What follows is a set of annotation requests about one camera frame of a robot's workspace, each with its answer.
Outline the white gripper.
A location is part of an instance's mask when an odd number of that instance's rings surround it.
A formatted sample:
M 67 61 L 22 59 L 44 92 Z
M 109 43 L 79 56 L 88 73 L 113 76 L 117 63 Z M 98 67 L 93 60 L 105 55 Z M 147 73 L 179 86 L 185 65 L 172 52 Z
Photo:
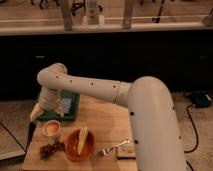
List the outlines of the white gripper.
M 43 114 L 44 110 L 55 110 L 61 117 L 64 116 L 64 110 L 61 106 L 61 91 L 41 88 L 38 104 L 36 104 L 30 114 L 30 121 L 33 122 L 37 117 Z

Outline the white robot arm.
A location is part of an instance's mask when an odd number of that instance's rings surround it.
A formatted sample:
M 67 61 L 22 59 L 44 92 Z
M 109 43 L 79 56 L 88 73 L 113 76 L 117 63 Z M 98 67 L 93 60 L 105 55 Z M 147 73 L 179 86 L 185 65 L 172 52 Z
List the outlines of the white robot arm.
M 63 115 L 63 90 L 115 103 L 128 109 L 138 171 L 186 171 L 173 99 L 160 79 L 142 76 L 127 83 L 76 77 L 68 74 L 65 65 L 55 63 L 40 70 L 37 81 L 41 91 L 31 120 L 48 110 Z

